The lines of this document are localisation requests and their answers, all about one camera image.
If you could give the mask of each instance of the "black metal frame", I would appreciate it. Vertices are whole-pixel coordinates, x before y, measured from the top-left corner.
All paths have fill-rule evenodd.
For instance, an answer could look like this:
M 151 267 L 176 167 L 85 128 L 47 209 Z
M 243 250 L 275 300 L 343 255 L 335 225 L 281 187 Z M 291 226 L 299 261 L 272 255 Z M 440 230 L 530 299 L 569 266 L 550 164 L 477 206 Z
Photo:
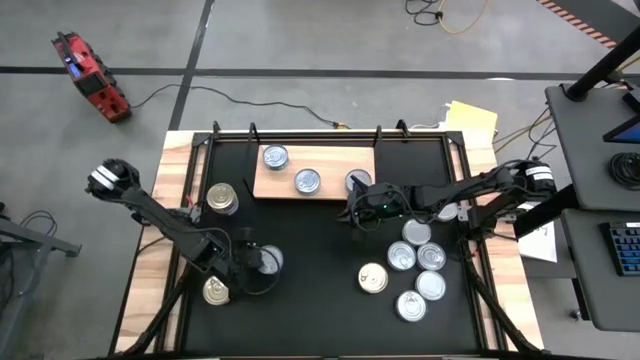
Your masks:
M 209 141 L 206 145 L 206 159 L 205 159 L 205 164 L 209 164 L 210 160 L 213 158 L 213 154 L 215 152 L 215 145 L 216 145 L 216 141 L 227 141 L 227 140 L 246 140 L 247 141 L 247 156 L 249 156 L 249 154 L 253 154 L 255 152 L 252 152 L 252 150 L 255 150 L 256 146 L 259 146 L 263 143 L 270 143 L 270 142 L 277 142 L 277 141 L 282 141 L 282 140 L 302 140 L 302 139 L 308 139 L 308 140 L 336 140 L 336 137 L 343 137 L 345 140 L 346 139 L 353 139 L 353 138 L 358 138 L 358 139 L 363 139 L 363 140 L 368 140 L 371 139 L 373 141 L 372 143 L 372 147 L 375 149 L 376 145 L 383 140 L 402 140 L 404 139 L 404 141 L 411 141 L 411 140 L 417 140 L 417 139 L 434 139 L 434 140 L 439 140 L 442 145 L 443 145 L 443 154 L 445 154 L 445 161 L 448 164 L 448 172 L 449 172 L 449 178 L 450 181 L 455 181 L 455 172 L 453 169 L 453 162 L 452 162 L 452 155 L 451 155 L 451 149 L 449 147 L 449 140 L 452 140 L 457 148 L 459 153 L 461 154 L 461 156 L 464 157 L 464 159 L 461 159 L 461 165 L 463 168 L 463 173 L 465 174 L 465 177 L 467 176 L 471 176 L 470 175 L 470 169 L 468 167 L 468 162 L 467 162 L 467 158 L 466 158 L 466 150 L 464 147 L 464 142 L 462 141 L 462 136 L 459 132 L 422 132 L 422 133 L 414 133 L 411 134 L 411 132 L 409 131 L 409 129 L 407 128 L 406 124 L 404 123 L 404 121 L 400 120 L 396 126 L 396 129 L 401 130 L 401 132 L 399 133 L 385 133 L 382 128 L 380 126 L 378 126 L 376 128 L 375 133 L 371 133 L 370 131 L 363 131 L 363 132 L 335 132 L 333 130 L 330 131 L 317 131 L 317 132 L 286 132 L 286 133 L 277 133 L 277 132 L 267 132 L 267 133 L 259 133 L 257 130 L 257 127 L 255 126 L 254 123 L 250 124 L 249 127 L 249 131 L 248 132 L 239 132 L 239 133 L 221 133 L 220 132 L 220 127 L 218 125 L 217 122 L 214 122 L 213 125 L 213 133 L 196 133 L 194 134 L 194 136 L 206 136 L 209 135 L 209 139 L 211 141 Z M 206 189 L 208 187 L 210 187 L 211 184 L 211 177 L 209 174 L 209 168 L 210 166 L 205 166 L 204 172 L 202 174 L 202 181 L 200 183 L 200 196 L 198 197 L 198 201 L 202 202 L 205 199 L 205 192 L 203 191 L 203 189 Z M 249 181 L 249 179 L 247 179 L 246 177 L 243 179 L 245 186 L 251 190 L 252 186 L 251 183 L 252 181 Z M 486 260 L 488 262 L 488 253 L 487 253 L 487 249 L 486 246 L 481 246 L 479 249 L 479 255 L 482 257 L 483 260 Z M 491 273 L 491 267 L 490 265 L 483 265 L 482 268 L 482 272 L 483 272 L 483 278 L 485 279 L 485 281 L 487 281 L 487 284 L 489 285 L 489 291 L 491 292 L 492 296 L 495 296 L 496 292 L 495 292 L 495 285 L 493 282 L 493 276 Z M 170 271 L 173 271 L 175 273 L 175 271 L 177 271 L 177 266 L 175 266 L 173 269 L 170 269 Z M 471 274 L 467 271 L 467 269 L 465 268 L 465 277 L 467 279 L 470 279 Z M 486 331 L 484 329 L 484 322 L 482 321 L 482 312 L 481 312 L 481 307 L 480 307 L 480 302 L 479 299 L 477 297 L 477 294 L 475 293 L 475 289 L 473 288 L 472 284 L 470 281 L 467 281 L 467 290 L 468 290 L 468 295 L 469 295 L 469 299 L 470 299 L 470 307 L 472 310 L 472 314 L 474 316 L 474 320 L 476 322 L 476 339 L 478 341 L 478 344 L 480 346 L 481 349 L 486 349 L 488 348 L 487 345 L 487 339 L 486 339 Z M 182 302 L 181 302 L 181 311 L 178 315 L 178 330 L 176 333 L 176 339 L 175 339 L 175 347 L 174 349 L 176 349 L 177 351 L 181 351 L 183 350 L 182 345 L 183 345 L 183 331 L 184 328 L 186 327 L 186 321 L 189 317 L 189 306 L 187 306 L 187 304 L 189 303 L 187 298 L 183 298 Z M 504 337 L 504 333 L 502 332 L 498 321 L 494 321 L 494 331 L 497 334 L 497 345 L 499 347 L 500 350 L 505 350 L 506 349 L 506 340 Z
M 209 165 L 213 159 L 213 155 L 215 153 L 216 142 L 217 141 L 238 141 L 238 140 L 246 140 L 247 141 L 247 153 L 251 153 L 252 146 L 258 146 L 264 142 L 278 142 L 278 141 L 286 141 L 286 140 L 354 140 L 354 139 L 362 139 L 362 140 L 372 140 L 372 146 L 375 149 L 376 145 L 381 141 L 391 140 L 391 141 L 412 141 L 412 140 L 425 140 L 425 139 L 433 139 L 440 141 L 443 146 L 443 154 L 445 157 L 445 161 L 448 165 L 449 172 L 449 181 L 455 181 L 455 171 L 453 169 L 453 161 L 451 154 L 451 147 L 449 141 L 451 141 L 457 147 L 459 152 L 461 167 L 465 177 L 470 177 L 470 169 L 468 166 L 468 159 L 466 156 L 466 149 L 464 146 L 463 137 L 460 132 L 421 132 L 412 134 L 406 127 L 404 121 L 400 120 L 396 127 L 399 129 L 399 132 L 391 132 L 385 133 L 382 131 L 381 127 L 378 126 L 375 133 L 370 131 L 362 131 L 362 132 L 335 132 L 335 131 L 319 131 L 319 132 L 291 132 L 291 133 L 278 133 L 278 132 L 267 132 L 259 134 L 255 124 L 251 124 L 249 132 L 238 132 L 238 133 L 221 133 L 220 126 L 217 122 L 213 124 L 213 132 L 212 133 L 196 133 L 194 134 L 192 149 L 188 163 L 187 176 L 185 179 L 185 187 L 183 189 L 183 198 L 186 198 L 186 195 L 191 193 L 192 184 L 194 180 L 195 167 L 197 165 L 197 157 L 199 154 L 199 150 L 201 145 L 205 145 L 205 164 Z M 199 195 L 198 202 L 201 203 L 205 198 L 205 189 L 207 189 L 211 185 L 211 174 L 210 174 L 211 166 L 205 166 L 204 171 L 202 173 L 202 180 L 199 187 Z M 244 179 L 245 186 L 251 189 L 250 184 Z M 473 219 L 478 214 L 475 214 L 477 208 L 474 206 L 472 208 L 472 212 L 470 214 L 470 218 Z M 459 230 L 464 231 L 466 228 L 464 226 L 460 226 Z M 517 348 L 521 351 L 539 351 L 533 345 L 531 345 L 526 338 L 517 330 L 515 325 L 510 321 L 504 310 L 500 307 L 499 303 L 496 299 L 496 290 L 495 283 L 493 281 L 493 275 L 491 273 L 491 266 L 489 263 L 488 251 L 486 248 L 486 244 L 483 241 L 480 241 L 478 246 L 478 254 L 481 258 L 481 272 L 482 278 L 480 278 L 477 273 L 472 261 L 471 254 L 469 252 L 469 248 L 463 246 L 461 243 L 461 253 L 465 258 L 463 262 L 464 274 L 467 279 L 467 291 L 470 299 L 469 305 L 471 308 L 472 315 L 474 317 L 474 321 L 476 326 L 474 328 L 476 333 L 476 339 L 479 344 L 479 349 L 486 350 L 488 348 L 487 339 L 486 339 L 486 329 L 484 328 L 484 322 L 482 319 L 482 312 L 480 308 L 480 302 L 478 298 L 478 294 L 485 300 L 487 305 L 489 306 L 491 313 L 493 315 L 493 326 L 497 339 L 497 346 L 499 350 L 507 349 L 507 342 L 505 337 L 505 332 L 509 334 L 509 337 L 516 344 Z M 178 314 L 178 329 L 176 333 L 174 349 L 177 351 L 183 350 L 183 337 L 184 330 L 187 326 L 187 319 L 189 318 L 190 307 L 188 306 L 189 299 L 188 292 L 184 291 L 184 282 L 179 281 L 179 284 L 182 285 L 180 289 L 175 287 L 175 279 L 176 272 L 178 268 L 178 261 L 171 261 L 168 269 L 167 283 L 165 288 L 165 303 L 161 311 L 156 314 L 156 317 L 153 320 L 153 324 L 157 326 L 160 331 L 157 336 L 157 344 L 154 348 L 154 351 L 163 351 L 164 349 L 164 338 L 166 337 L 166 321 L 168 318 L 168 314 L 170 310 L 173 308 L 177 298 L 182 295 L 182 301 L 180 305 L 180 312 Z M 114 345 L 115 339 L 117 338 L 117 333 L 114 335 Z

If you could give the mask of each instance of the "blue keyboard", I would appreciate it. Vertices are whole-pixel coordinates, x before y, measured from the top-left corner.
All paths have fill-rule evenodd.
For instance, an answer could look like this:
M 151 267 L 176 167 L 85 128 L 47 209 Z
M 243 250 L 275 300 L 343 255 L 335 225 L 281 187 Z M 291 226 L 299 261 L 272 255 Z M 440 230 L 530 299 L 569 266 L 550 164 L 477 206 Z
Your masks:
M 640 276 L 640 222 L 600 225 L 616 272 L 620 276 Z

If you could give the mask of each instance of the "computer monitor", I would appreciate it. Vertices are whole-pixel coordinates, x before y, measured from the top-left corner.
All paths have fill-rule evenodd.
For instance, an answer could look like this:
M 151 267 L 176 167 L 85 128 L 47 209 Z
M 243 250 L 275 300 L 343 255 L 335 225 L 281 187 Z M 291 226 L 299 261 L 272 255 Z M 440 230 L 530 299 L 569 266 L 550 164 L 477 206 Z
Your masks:
M 640 144 L 640 115 L 636 115 L 624 124 L 602 136 L 607 142 Z

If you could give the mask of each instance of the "paper sheet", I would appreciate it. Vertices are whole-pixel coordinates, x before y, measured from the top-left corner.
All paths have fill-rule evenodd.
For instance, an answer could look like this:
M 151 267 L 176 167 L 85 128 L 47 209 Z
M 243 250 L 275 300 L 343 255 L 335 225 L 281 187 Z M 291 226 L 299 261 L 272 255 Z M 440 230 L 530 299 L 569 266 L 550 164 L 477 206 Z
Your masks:
M 534 204 L 525 203 L 518 206 L 530 210 Z M 553 221 L 547 223 L 518 240 L 520 255 L 550 262 L 558 262 L 556 252 L 556 236 Z

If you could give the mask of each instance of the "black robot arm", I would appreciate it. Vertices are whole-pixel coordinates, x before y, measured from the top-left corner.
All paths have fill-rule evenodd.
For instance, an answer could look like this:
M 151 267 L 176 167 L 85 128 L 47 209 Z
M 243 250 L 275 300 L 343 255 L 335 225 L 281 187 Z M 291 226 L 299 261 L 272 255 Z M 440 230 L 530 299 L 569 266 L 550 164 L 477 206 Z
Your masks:
M 140 187 L 138 171 L 124 160 L 105 160 L 88 180 L 86 192 L 100 200 L 122 204 L 133 212 L 135 220 L 144 219 L 156 226 L 192 267 L 215 275 L 231 293 L 240 290 L 248 269 L 262 265 L 260 250 L 252 244 L 234 243 L 219 228 L 198 229 L 187 214 L 165 209 Z

